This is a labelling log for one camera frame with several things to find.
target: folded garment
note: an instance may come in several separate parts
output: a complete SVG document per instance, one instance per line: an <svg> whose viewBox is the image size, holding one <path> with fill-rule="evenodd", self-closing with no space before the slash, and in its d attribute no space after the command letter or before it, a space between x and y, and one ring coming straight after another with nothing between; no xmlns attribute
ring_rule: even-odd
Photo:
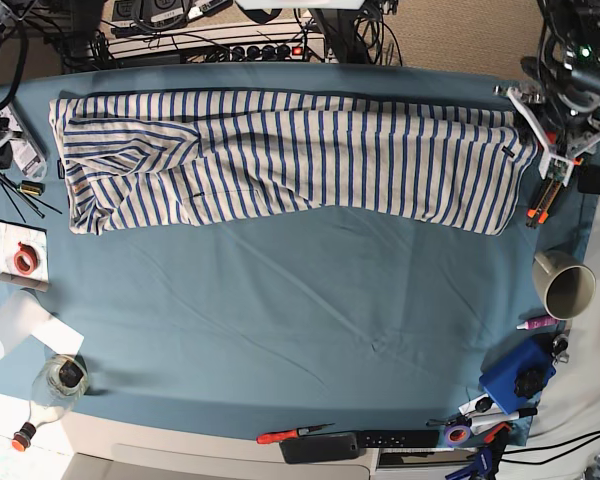
<svg viewBox="0 0 600 480"><path fill-rule="evenodd" d="M510 112L275 91L55 100L70 229L346 206L502 232L536 146Z"/></svg>

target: tape roll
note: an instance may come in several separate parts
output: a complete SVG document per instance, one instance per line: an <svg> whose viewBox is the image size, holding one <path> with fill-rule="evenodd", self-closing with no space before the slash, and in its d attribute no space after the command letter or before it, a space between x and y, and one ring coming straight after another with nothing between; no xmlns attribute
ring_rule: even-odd
<svg viewBox="0 0 600 480"><path fill-rule="evenodd" d="M13 263L20 275L31 275L38 268L38 256L36 251L30 245L18 243L20 250L13 256Z"/></svg>
<svg viewBox="0 0 600 480"><path fill-rule="evenodd" d="M457 447L471 438L471 429L466 425L453 425L444 429L444 443Z"/></svg>

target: blue cloth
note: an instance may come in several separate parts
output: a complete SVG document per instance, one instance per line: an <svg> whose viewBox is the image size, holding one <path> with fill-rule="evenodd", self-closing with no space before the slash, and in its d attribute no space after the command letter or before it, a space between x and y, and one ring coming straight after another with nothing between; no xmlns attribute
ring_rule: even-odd
<svg viewBox="0 0 600 480"><path fill-rule="evenodd" d="M192 65L29 82L18 100L53 162L46 117L58 96L284 88L509 108L491 96L495 82L411 69ZM101 393L77 411L251 439L331 422L331 431L423 428L456 412L541 306L536 248L584 254L595 199L571 189L545 226L529 230L537 180L532 166L498 237L348 208L95 237L69 232L66 190L50 173L43 199L65 215L24 212L48 231L52 287L40 301L85 335ZM17 221L1 190L0 218ZM0 283L0 305L12 289ZM0 393L27 398L43 356L28 339L1 360Z"/></svg>

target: glass bottle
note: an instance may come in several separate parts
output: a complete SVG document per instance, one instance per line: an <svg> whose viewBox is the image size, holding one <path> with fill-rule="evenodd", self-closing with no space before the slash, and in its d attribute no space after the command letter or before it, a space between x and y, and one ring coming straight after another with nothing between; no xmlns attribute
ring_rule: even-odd
<svg viewBox="0 0 600 480"><path fill-rule="evenodd" d="M13 448L29 448L38 428L70 412L88 386L87 372L74 358L55 355L47 360L31 386L29 418L13 435Z"/></svg>

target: orange clip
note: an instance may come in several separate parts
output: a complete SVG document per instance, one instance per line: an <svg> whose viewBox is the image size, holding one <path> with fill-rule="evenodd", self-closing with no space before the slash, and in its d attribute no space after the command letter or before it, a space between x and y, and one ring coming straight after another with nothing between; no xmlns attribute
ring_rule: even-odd
<svg viewBox="0 0 600 480"><path fill-rule="evenodd" d="M502 422L501 424L493 427L493 429L487 434L487 436L484 437L484 443L493 442L493 440L494 440L494 438L496 438L496 435L498 434L498 432L500 430L502 430L503 428L506 428L507 430L511 431L511 426L507 422Z"/></svg>

